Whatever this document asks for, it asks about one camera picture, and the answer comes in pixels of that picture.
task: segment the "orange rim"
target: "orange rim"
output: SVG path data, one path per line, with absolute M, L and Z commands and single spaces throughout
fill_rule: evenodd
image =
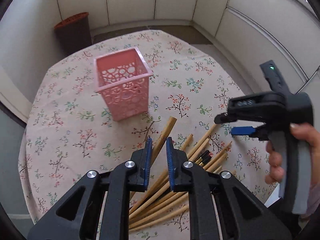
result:
M 76 15 L 70 16 L 67 19 L 63 20 L 62 22 L 59 22 L 54 28 L 55 29 L 61 28 L 63 26 L 66 26 L 68 24 L 76 22 L 80 19 L 83 19 L 83 18 L 87 17 L 88 15 L 89 15 L 88 12 L 83 12 L 83 13 L 78 13 Z

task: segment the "tablecloth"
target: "tablecloth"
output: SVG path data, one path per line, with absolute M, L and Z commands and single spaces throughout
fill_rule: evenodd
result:
M 101 95 L 94 92 L 93 59 L 133 46 L 154 73 L 149 79 L 149 111 L 114 122 Z M 21 144 L 19 174 L 32 220 L 36 223 L 87 171 L 110 171 L 144 147 L 147 136 L 155 142 L 170 115 L 178 119 L 171 132 L 175 147 L 193 133 L 192 147 L 214 124 L 215 115 L 226 110 L 228 99 L 242 95 L 212 57 L 162 31 L 131 33 L 66 57 L 46 73 Z M 275 187 L 264 182 L 269 169 L 265 143 L 232 138 L 231 128 L 241 124 L 220 125 L 209 137 L 208 149 L 215 155 L 232 140 L 223 169 L 235 170 L 264 202 Z M 150 185 L 166 166 L 164 147 L 151 168 Z M 135 194 L 131 205 L 141 194 Z M 130 234 L 131 239 L 150 237 L 189 238 L 189 213 Z

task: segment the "silver screw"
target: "silver screw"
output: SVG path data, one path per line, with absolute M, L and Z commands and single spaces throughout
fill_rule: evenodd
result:
M 224 178 L 224 179 L 230 179 L 231 178 L 231 173 L 229 171 L 223 171 L 221 173 L 221 176 Z
M 126 163 L 125 163 L 125 166 L 127 167 L 127 168 L 132 168 L 133 166 L 135 166 L 136 164 L 133 162 L 133 161 L 127 161 Z
M 183 163 L 183 166 L 186 167 L 186 168 L 191 168 L 191 167 L 193 167 L 193 163 L 187 161 L 187 162 L 184 162 L 184 163 Z
M 95 176 L 97 176 L 97 172 L 96 172 L 96 171 L 89 171 L 89 172 L 87 173 L 87 176 L 88 176 L 88 178 L 92 179 L 92 178 L 94 178 Z

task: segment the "round table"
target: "round table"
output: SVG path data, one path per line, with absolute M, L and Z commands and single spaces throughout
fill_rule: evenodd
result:
M 101 95 L 94 92 L 93 59 L 133 46 L 154 72 L 149 79 L 149 111 L 114 122 Z M 19 173 L 33 221 L 87 171 L 110 171 L 144 147 L 147 136 L 155 142 L 170 115 L 178 119 L 171 132 L 175 148 L 190 133 L 192 147 L 213 125 L 215 115 L 226 111 L 228 99 L 242 95 L 212 57 L 162 31 L 106 40 L 61 60 L 44 77 L 20 150 Z M 264 182 L 269 169 L 265 143 L 245 136 L 232 138 L 231 128 L 241 123 L 218 127 L 207 149 L 215 155 L 233 141 L 223 169 L 235 170 L 236 177 L 264 202 L 275 187 Z M 166 166 L 164 147 L 151 168 L 150 185 Z M 135 194 L 131 204 L 141 194 Z M 189 213 L 130 234 L 131 239 L 150 237 L 189 238 Z

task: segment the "fingernail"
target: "fingernail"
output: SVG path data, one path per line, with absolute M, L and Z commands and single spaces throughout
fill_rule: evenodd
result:
M 298 124 L 296 124 L 296 123 L 290 123 L 290 128 L 291 129 L 295 129 L 295 128 L 297 128 L 298 127 Z

